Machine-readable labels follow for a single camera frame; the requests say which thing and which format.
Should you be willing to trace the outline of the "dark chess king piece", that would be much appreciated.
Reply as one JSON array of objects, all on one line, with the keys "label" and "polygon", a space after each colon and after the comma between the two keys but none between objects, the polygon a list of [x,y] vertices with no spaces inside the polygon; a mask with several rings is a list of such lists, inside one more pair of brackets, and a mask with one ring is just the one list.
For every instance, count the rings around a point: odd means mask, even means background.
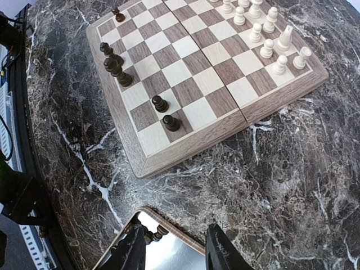
[{"label": "dark chess king piece", "polygon": [[132,84],[132,77],[125,73],[122,69],[122,66],[119,65],[118,62],[113,58],[105,58],[103,66],[106,71],[108,71],[114,78],[118,80],[121,86],[129,87]]}]

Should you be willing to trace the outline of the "dark pawn square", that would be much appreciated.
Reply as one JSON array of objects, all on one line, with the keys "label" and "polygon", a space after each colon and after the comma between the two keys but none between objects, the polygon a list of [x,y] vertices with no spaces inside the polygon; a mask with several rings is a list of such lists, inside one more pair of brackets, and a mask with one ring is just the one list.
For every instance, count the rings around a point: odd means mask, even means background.
[{"label": "dark pawn square", "polygon": [[121,23],[125,20],[125,16],[119,11],[119,9],[117,7],[114,7],[111,12],[113,13],[113,15],[115,16],[115,20],[118,23]]}]

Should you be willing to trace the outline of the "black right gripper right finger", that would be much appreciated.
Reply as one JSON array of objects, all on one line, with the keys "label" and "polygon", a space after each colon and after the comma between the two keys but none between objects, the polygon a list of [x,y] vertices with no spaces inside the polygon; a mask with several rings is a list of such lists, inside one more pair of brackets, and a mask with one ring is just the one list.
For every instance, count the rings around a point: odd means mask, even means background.
[{"label": "black right gripper right finger", "polygon": [[216,223],[206,231],[206,269],[253,270]]}]

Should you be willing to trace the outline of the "dark queen piece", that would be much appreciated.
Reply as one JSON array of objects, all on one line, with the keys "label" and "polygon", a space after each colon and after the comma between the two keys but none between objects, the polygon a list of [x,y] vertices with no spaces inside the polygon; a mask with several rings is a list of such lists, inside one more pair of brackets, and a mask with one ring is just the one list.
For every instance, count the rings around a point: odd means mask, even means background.
[{"label": "dark queen piece", "polygon": [[159,113],[164,113],[169,109],[169,104],[161,96],[154,96],[151,99],[152,104],[155,106],[155,110]]}]

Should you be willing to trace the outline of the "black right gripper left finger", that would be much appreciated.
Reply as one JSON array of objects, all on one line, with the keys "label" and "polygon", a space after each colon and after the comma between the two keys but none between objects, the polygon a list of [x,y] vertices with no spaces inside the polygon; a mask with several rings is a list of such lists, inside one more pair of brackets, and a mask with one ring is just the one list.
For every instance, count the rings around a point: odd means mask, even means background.
[{"label": "black right gripper left finger", "polygon": [[136,224],[99,269],[145,269],[145,259],[146,243],[143,226]]}]

